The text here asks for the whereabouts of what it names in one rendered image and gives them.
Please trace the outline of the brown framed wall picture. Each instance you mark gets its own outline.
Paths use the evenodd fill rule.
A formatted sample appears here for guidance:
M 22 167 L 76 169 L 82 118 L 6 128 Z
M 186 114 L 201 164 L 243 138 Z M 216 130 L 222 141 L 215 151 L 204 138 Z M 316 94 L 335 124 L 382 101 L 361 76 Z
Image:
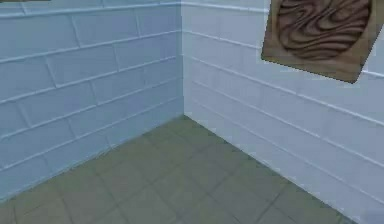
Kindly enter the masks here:
M 384 25 L 384 0 L 271 0 L 261 58 L 355 83 Z

